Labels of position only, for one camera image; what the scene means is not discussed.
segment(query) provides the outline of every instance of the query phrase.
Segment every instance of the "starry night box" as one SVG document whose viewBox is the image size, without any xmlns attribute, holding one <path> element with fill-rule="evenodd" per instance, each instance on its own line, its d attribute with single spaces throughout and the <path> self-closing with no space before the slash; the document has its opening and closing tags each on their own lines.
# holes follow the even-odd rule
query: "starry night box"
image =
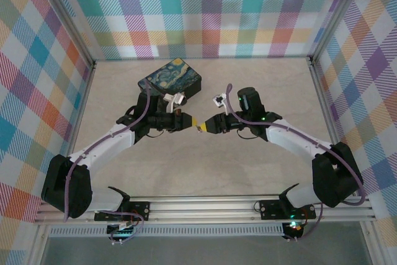
<svg viewBox="0 0 397 265">
<path fill-rule="evenodd" d="M 181 58 L 172 60 L 145 79 L 149 81 L 153 94 L 174 95 L 180 92 L 189 99 L 201 90 L 201 76 Z M 145 89 L 145 79 L 138 82 L 141 90 Z"/>
</svg>

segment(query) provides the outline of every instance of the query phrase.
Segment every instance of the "cable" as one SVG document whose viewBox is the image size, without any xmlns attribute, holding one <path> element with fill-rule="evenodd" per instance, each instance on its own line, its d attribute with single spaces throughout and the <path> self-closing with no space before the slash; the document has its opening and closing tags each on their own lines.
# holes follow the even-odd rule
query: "cable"
<svg viewBox="0 0 397 265">
<path fill-rule="evenodd" d="M 258 209 L 255 208 L 255 206 L 256 206 L 256 204 L 257 204 L 258 202 L 259 202 L 259 201 L 256 201 L 256 202 L 254 203 L 254 210 L 255 210 L 256 212 L 260 213 L 260 211 L 259 211 Z"/>
<path fill-rule="evenodd" d="M 74 161 L 74 163 L 72 164 L 72 167 L 70 167 L 70 170 L 68 172 L 68 175 L 66 176 L 66 181 L 65 181 L 65 207 L 64 207 L 64 216 L 63 216 L 63 222 L 66 223 L 66 221 L 68 220 L 69 217 L 69 185 L 70 185 L 70 179 L 72 176 L 72 173 L 75 169 L 75 167 L 78 165 L 78 163 L 83 159 L 83 155 L 86 155 L 88 153 L 90 153 L 91 150 L 93 150 L 96 146 L 98 146 L 99 144 L 101 144 L 102 142 L 106 141 L 109 138 L 113 138 L 114 136 L 117 136 L 119 133 L 123 133 L 126 130 L 129 130 L 131 127 L 133 127 L 134 125 L 136 125 L 139 121 L 141 121 L 148 109 L 149 109 L 149 104 L 150 104 L 150 88 L 149 88 L 149 84 L 148 81 L 145 79 L 145 88 L 146 88 L 146 96 L 147 96 L 147 101 L 146 101 L 146 107 L 142 113 L 142 115 L 140 115 L 138 117 L 138 119 L 136 119 L 133 123 L 131 123 L 130 125 L 127 125 L 126 127 L 123 127 L 121 130 L 117 130 L 116 132 L 114 132 L 111 135 L 106 135 L 104 136 L 102 139 L 96 141 L 94 144 L 92 144 L 89 148 L 87 148 L 84 153 L 79 156 L 76 161 Z"/>
<path fill-rule="evenodd" d="M 256 136 L 256 137 L 250 137 L 250 138 L 246 138 L 246 137 L 243 137 L 242 135 L 240 135 L 239 133 L 238 133 L 238 130 L 236 131 L 236 133 L 237 133 L 237 135 L 240 137 L 240 138 L 242 138 L 242 139 L 244 139 L 244 140 L 252 140 L 252 139 L 256 139 L 258 136 Z"/>
<path fill-rule="evenodd" d="M 340 161 L 345 167 L 346 169 L 350 172 L 350 174 L 353 176 L 355 182 L 357 183 L 357 185 L 359 186 L 359 194 L 361 196 L 360 200 L 358 202 L 346 202 L 346 201 L 342 201 L 342 203 L 346 204 L 346 205 L 351 205 L 351 206 L 358 206 L 358 205 L 362 205 L 365 202 L 365 190 L 364 190 L 364 186 L 361 183 L 361 180 L 359 179 L 358 175 L 354 172 L 354 170 L 349 166 L 348 163 L 346 163 L 346 161 L 344 159 L 342 159 L 339 155 L 337 155 L 335 152 L 333 152 L 332 150 L 330 150 L 329 148 L 326 148 L 324 145 L 322 144 L 318 144 L 318 142 L 308 136 L 306 136 L 305 134 L 299 132 L 298 130 L 295 130 L 294 128 L 288 127 L 286 125 L 282 125 L 282 124 L 275 124 L 273 122 L 252 122 L 252 121 L 247 121 L 242 119 L 241 117 L 239 117 L 236 112 L 233 110 L 231 104 L 230 104 L 230 92 L 233 89 L 233 85 L 231 83 L 228 84 L 228 86 L 226 87 L 226 105 L 227 108 L 229 110 L 230 113 L 232 113 L 232 115 L 240 122 L 244 123 L 244 124 L 249 124 L 249 125 L 268 125 L 268 126 L 273 126 L 273 127 L 278 127 L 278 128 L 282 128 L 284 130 L 288 130 L 292 133 L 294 133 L 295 135 L 298 135 L 299 137 L 301 137 L 302 139 L 318 146 L 320 149 L 327 151 L 329 154 L 333 155 L 333 157 L 335 157 L 338 161 Z M 321 217 L 323 216 L 323 204 L 321 203 L 321 211 L 320 211 L 320 216 L 318 217 L 317 222 L 315 223 L 314 227 L 308 232 L 306 233 L 306 235 L 310 235 L 318 226 L 318 224 L 320 223 Z"/>
<path fill-rule="evenodd" d="M 164 130 L 162 130 L 161 133 L 159 133 L 157 136 L 151 136 L 149 134 L 147 134 L 146 136 L 149 137 L 149 138 L 155 139 L 157 137 L 160 137 L 163 133 L 164 133 Z"/>
<path fill-rule="evenodd" d="M 137 212 L 135 209 L 133 209 L 133 210 L 132 210 L 132 213 L 138 213 L 138 212 Z M 136 220 L 136 223 L 134 224 L 134 227 L 136 227 L 138 224 L 139 224 L 139 219 Z"/>
<path fill-rule="evenodd" d="M 302 225 L 304 227 L 308 224 L 309 216 L 308 216 L 308 212 L 306 211 L 306 209 L 302 208 L 302 211 L 305 214 L 305 219 L 306 219 L 305 223 Z"/>
<path fill-rule="evenodd" d="M 124 239 L 124 240 L 115 241 L 115 240 L 113 239 L 113 234 L 115 233 L 115 231 L 111 232 L 111 233 L 110 233 L 110 240 L 111 240 L 111 242 L 112 242 L 112 245 L 114 245 L 115 243 L 120 243 L 120 244 L 122 245 L 122 244 L 126 243 L 128 240 L 131 240 L 132 238 L 134 238 L 134 237 L 136 236 L 136 234 L 137 234 L 140 230 L 142 230 L 142 228 L 143 228 L 143 223 L 145 222 L 145 219 L 143 218 L 143 216 L 140 215 L 140 214 L 138 214 L 138 213 L 133 213 L 133 212 L 118 212 L 118 211 L 107 211 L 107 210 L 101 210 L 100 212 L 108 213 L 108 214 L 116 214 L 116 215 L 131 215 L 132 217 L 138 217 L 138 218 L 141 220 L 141 222 L 142 222 L 142 223 L 140 224 L 139 228 L 136 228 L 136 229 L 134 228 L 134 233 L 132 233 L 131 236 L 127 237 L 127 238 Z"/>
</svg>

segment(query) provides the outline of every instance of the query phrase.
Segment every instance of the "floor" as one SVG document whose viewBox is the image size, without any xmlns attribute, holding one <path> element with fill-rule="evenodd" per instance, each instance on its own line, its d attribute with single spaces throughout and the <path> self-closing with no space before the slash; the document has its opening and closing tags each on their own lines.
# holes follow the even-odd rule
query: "floor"
<svg viewBox="0 0 397 265">
<path fill-rule="evenodd" d="M 212 97 L 233 83 L 255 87 L 267 110 L 322 140 L 329 140 L 306 60 L 302 58 L 186 60 L 202 76 L 202 90 L 182 110 L 199 123 L 221 110 Z M 132 106 L 137 82 L 166 60 L 99 62 L 76 142 L 76 150 L 103 135 Z M 245 137 L 249 131 L 243 131 Z M 130 195 L 276 194 L 311 181 L 311 165 L 263 140 L 235 132 L 199 133 L 195 128 L 143 138 L 94 177 L 95 187 L 115 186 Z"/>
</svg>

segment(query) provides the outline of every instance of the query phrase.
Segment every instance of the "plaid wallpaper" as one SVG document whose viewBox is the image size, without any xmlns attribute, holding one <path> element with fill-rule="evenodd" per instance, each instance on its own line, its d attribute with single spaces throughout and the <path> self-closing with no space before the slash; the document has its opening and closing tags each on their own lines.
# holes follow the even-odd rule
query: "plaid wallpaper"
<svg viewBox="0 0 397 265">
<path fill-rule="evenodd" d="M 0 0 L 0 264 L 20 264 L 89 68 L 47 0 Z"/>
<path fill-rule="evenodd" d="M 307 56 L 339 0 L 64 0 L 94 57 Z"/>
<path fill-rule="evenodd" d="M 353 0 L 317 67 L 397 264 L 397 0 Z"/>
</svg>

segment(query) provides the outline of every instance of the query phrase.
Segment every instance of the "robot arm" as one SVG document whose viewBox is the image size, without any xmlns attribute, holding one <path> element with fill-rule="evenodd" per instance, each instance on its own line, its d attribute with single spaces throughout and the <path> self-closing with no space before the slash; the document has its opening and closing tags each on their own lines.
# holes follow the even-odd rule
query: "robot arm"
<svg viewBox="0 0 397 265">
<path fill-rule="evenodd" d="M 226 94 L 215 96 L 214 102 L 216 99 L 216 103 L 225 103 L 225 96 Z M 313 183 L 295 184 L 279 195 L 280 204 L 286 214 L 292 214 L 293 210 L 321 202 L 329 207 L 335 207 L 359 189 L 355 178 L 346 167 L 324 150 L 324 148 L 328 149 L 340 156 L 363 183 L 352 152 L 346 144 L 339 142 L 332 145 L 292 127 L 281 116 L 265 110 L 254 88 L 244 88 L 238 91 L 238 98 L 241 111 L 237 111 L 236 115 L 239 118 L 248 122 L 266 122 L 274 125 L 242 123 L 234 115 L 228 113 L 224 104 L 217 104 L 218 107 L 224 107 L 226 111 L 208 119 L 198 127 L 198 130 L 209 133 L 228 133 L 233 129 L 242 130 L 247 127 L 253 135 L 277 144 L 311 164 Z"/>
<path fill-rule="evenodd" d="M 181 94 L 167 95 L 166 101 L 170 102 L 167 107 L 168 112 L 161 110 L 160 96 L 152 95 L 145 116 L 130 129 L 125 129 L 143 115 L 147 100 L 146 94 L 141 92 L 137 104 L 129 108 L 104 136 L 69 157 L 55 156 L 50 161 L 42 190 L 42 199 L 65 212 L 65 178 L 73 163 L 79 161 L 69 182 L 68 216 L 76 218 L 85 211 L 95 210 L 129 211 L 123 210 L 122 207 L 124 202 L 130 200 L 126 193 L 114 187 L 92 189 L 91 179 L 112 158 L 140 141 L 151 128 L 176 132 L 195 125 L 195 119 L 189 114 L 182 113 L 180 109 L 173 111 L 173 105 L 180 104 L 183 100 Z"/>
</svg>

